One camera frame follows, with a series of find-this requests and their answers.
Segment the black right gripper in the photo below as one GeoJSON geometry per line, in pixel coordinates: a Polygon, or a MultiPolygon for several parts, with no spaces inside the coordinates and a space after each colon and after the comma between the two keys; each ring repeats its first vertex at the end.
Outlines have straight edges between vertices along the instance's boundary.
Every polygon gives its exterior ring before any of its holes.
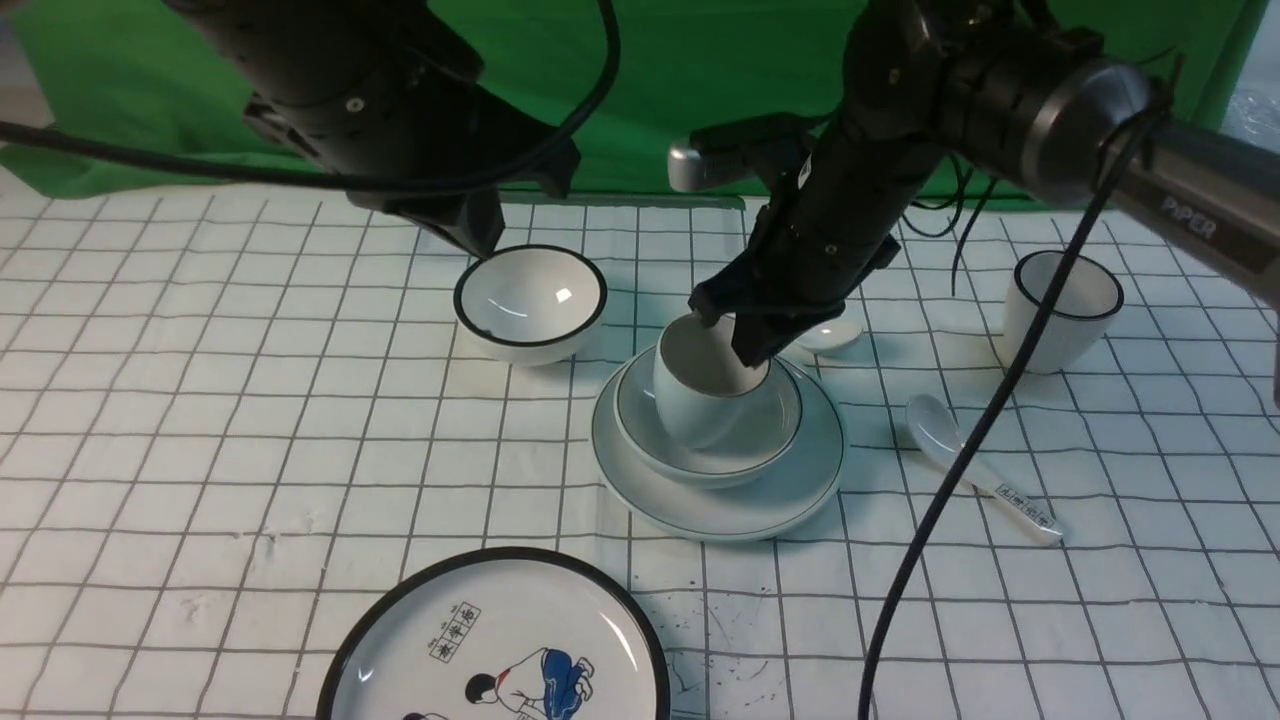
{"type": "Polygon", "coordinates": [[[841,318],[892,225],[941,164],[941,146],[909,131],[873,133],[833,120],[771,201],[760,240],[698,283],[691,314],[707,329],[733,316],[732,350],[760,366],[814,325],[841,318]]]}

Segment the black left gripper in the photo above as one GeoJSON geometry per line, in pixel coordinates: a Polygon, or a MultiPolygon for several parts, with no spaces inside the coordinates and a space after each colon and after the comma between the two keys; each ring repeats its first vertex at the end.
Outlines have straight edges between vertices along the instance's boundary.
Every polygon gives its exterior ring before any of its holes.
{"type": "Polygon", "coordinates": [[[499,186],[532,183],[564,199],[582,155],[557,127],[517,109],[480,85],[451,86],[439,100],[424,91],[387,109],[347,145],[369,156],[352,176],[408,182],[407,190],[351,190],[356,206],[398,217],[488,259],[506,231],[499,186]]]}

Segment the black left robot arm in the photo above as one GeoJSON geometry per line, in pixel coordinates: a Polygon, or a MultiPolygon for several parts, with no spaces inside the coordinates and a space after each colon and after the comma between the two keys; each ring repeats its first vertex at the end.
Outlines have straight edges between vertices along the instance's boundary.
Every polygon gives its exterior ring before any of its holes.
{"type": "Polygon", "coordinates": [[[324,170],[456,178],[550,124],[480,83],[480,53],[424,1],[173,1],[253,90],[244,119],[324,170]]]}

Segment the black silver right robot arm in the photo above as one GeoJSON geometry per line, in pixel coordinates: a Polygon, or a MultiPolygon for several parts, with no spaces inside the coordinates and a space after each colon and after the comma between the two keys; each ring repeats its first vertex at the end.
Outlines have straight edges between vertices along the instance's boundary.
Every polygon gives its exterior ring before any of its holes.
{"type": "Polygon", "coordinates": [[[872,1],[844,50],[833,111],[699,129],[669,150],[672,187],[755,176],[771,199],[742,255],[689,305],[737,320],[755,366],[844,310],[888,265],[890,233],[948,158],[1037,201],[1097,193],[1270,307],[1277,306],[1275,152],[1179,120],[1172,86],[1064,29],[1042,1],[872,1]]]}

